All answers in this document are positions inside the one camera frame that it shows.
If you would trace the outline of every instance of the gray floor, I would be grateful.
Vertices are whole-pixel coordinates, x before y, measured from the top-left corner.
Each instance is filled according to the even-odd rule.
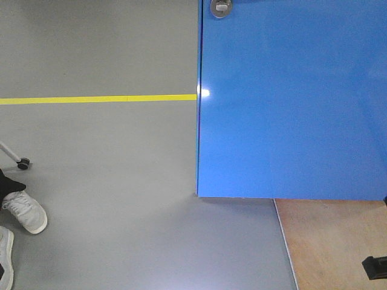
[[[8,176],[47,209],[15,232],[14,289],[294,289],[271,200],[198,199],[195,102],[0,106],[33,161]]]
[[[197,6],[0,0],[0,97],[194,94]]]

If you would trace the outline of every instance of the person's foot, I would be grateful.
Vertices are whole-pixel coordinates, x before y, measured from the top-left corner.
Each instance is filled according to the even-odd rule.
[[[42,206],[24,190],[7,195],[2,207],[9,210],[31,234],[39,234],[47,226],[47,215]]]
[[[13,284],[13,268],[11,252],[13,245],[13,233],[0,226],[0,289],[11,290]]]

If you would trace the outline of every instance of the wooden panel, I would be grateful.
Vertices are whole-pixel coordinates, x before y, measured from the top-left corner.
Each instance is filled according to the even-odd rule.
[[[387,289],[362,261],[387,256],[384,202],[277,199],[300,290]]]

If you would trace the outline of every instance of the yellow floor line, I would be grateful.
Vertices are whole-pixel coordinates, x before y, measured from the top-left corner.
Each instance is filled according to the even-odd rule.
[[[185,95],[106,95],[106,96],[102,96],[102,97],[54,97],[54,98],[0,98],[0,105],[194,101],[196,99],[197,99],[196,94],[185,94]]]

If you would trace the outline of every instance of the metal door knob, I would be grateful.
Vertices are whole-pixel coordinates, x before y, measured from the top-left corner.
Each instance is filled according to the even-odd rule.
[[[232,2],[231,0],[211,0],[210,9],[216,18],[223,18],[230,14]]]

